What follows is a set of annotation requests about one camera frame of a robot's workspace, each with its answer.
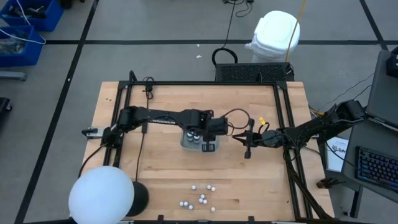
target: white paper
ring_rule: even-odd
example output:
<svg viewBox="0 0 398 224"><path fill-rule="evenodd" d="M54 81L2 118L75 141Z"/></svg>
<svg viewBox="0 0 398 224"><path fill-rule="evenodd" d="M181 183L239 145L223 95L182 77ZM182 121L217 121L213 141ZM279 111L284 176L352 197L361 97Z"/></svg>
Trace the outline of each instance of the white paper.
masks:
<svg viewBox="0 0 398 224"><path fill-rule="evenodd" d="M331 147L333 152L335 152L341 158L345 159L348 147L348 140L334 137L329 139L328 145ZM326 146L326 169L341 172L344 161L337 157L333 152L331 152L329 147Z"/></svg>

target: white sphere lamp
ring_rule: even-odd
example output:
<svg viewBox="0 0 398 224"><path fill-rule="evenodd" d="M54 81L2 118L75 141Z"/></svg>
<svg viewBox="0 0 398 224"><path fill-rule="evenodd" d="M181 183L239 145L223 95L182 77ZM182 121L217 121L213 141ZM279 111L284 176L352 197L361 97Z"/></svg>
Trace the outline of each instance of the white sphere lamp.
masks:
<svg viewBox="0 0 398 224"><path fill-rule="evenodd" d="M102 166L89 170L75 182L68 204L78 224L110 224L140 214L148 201L145 186L132 182L121 169Z"/></svg>

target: wooden table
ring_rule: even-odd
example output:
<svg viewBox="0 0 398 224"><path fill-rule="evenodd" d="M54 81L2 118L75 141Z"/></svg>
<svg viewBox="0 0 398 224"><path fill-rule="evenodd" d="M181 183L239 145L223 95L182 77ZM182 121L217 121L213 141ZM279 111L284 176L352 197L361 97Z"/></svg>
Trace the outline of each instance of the wooden table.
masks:
<svg viewBox="0 0 398 224"><path fill-rule="evenodd" d="M117 82L104 82L101 86L93 118L93 126L110 125ZM146 106L143 86L133 86L130 105ZM288 83L290 102L295 125L310 119L308 102L303 83ZM214 110L221 116L233 108L243 108L256 120L259 118L271 124L270 129L279 128L275 98L271 86L154 86L154 99L149 108L181 111L189 108ZM283 94L280 100L287 123ZM247 117L241 112L228 116L235 126L242 126ZM282 148L257 147L252 149L252 158L244 159L246 148L231 137L220 137L220 150L214 154L191 152L180 146L182 130L177 126L149 124L144 140L139 166L139 182L149 189L148 207L134 220L156 220L164 215L165 220L238 220L247 221L254 216L257 221L294 220L290 190ZM131 131L124 137L120 168L132 179L135 178L137 155L141 145L141 129ZM87 158L100 144L99 139L89 140ZM317 148L316 141L308 146ZM103 149L87 163L85 170L102 166ZM325 177L320 156L302 150L302 161L309 191L325 211L334 216L329 191L318 189L316 183ZM205 185L214 185L217 190L205 190ZM302 217L305 210L297 188ZM205 194L208 204L200 204L200 194ZM188 201L194 210L179 207L180 201Z"/></svg>

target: keyboard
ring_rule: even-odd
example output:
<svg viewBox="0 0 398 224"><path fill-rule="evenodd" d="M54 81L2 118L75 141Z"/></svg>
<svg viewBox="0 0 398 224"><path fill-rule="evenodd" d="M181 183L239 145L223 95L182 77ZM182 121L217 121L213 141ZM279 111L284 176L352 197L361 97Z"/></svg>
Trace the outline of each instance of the keyboard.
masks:
<svg viewBox="0 0 398 224"><path fill-rule="evenodd" d="M356 147L355 178L381 187L398 189L398 158L365 147Z"/></svg>

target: white trash can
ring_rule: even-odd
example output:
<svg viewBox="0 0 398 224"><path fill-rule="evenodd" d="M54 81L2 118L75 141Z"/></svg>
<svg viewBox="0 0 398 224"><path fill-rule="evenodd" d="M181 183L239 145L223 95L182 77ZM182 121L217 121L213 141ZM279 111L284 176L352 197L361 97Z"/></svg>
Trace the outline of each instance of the white trash can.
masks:
<svg viewBox="0 0 398 224"><path fill-rule="evenodd" d="M268 12L261 18L252 42L245 45L254 53L252 63L284 62L296 21L294 16L281 11ZM297 24L289 54L296 48L299 38L300 24Z"/></svg>

